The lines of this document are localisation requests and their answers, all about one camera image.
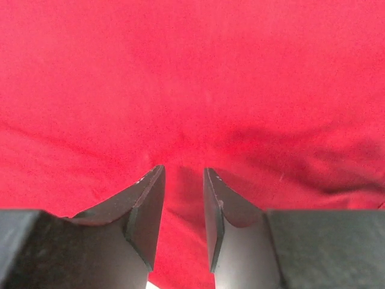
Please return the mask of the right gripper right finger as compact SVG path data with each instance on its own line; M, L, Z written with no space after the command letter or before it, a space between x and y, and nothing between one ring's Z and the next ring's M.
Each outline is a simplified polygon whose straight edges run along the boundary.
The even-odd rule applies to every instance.
M216 288L383 288L384 211L267 210L203 173Z

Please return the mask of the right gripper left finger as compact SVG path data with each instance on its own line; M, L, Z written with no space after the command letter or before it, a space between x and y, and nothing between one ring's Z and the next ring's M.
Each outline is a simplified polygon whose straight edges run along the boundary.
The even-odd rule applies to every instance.
M145 288L153 271L165 167L73 217L1 210L2 288Z

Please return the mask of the red t shirt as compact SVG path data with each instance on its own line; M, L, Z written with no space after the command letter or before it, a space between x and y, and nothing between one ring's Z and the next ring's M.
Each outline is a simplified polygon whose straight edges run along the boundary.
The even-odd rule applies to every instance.
M384 208L384 2L2 1L1 207L158 164L162 288L214 287L206 167L263 209Z

